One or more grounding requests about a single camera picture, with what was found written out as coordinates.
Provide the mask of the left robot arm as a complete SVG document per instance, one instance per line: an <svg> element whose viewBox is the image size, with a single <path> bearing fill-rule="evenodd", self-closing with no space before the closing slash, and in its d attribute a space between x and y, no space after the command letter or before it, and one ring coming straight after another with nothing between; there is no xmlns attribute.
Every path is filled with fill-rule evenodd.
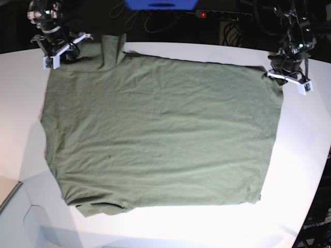
<svg viewBox="0 0 331 248"><path fill-rule="evenodd" d="M274 4L273 11L283 31L281 47L277 54L268 56L272 68L262 78L272 78L280 86L293 83L306 94L313 90L308 77L308 51L316 44L307 1L281 1Z"/></svg>

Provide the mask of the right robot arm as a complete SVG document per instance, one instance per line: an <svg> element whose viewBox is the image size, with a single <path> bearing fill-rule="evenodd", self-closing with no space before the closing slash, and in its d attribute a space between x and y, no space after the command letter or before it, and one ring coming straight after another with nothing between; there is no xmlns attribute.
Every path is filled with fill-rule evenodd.
<svg viewBox="0 0 331 248"><path fill-rule="evenodd" d="M85 39L93 39L91 34L70 31L62 14L63 1L31 1L27 18L36 25L41 34L36 34L31 42L43 51L45 68L56 69L61 63L75 62L80 49L78 44Z"/></svg>

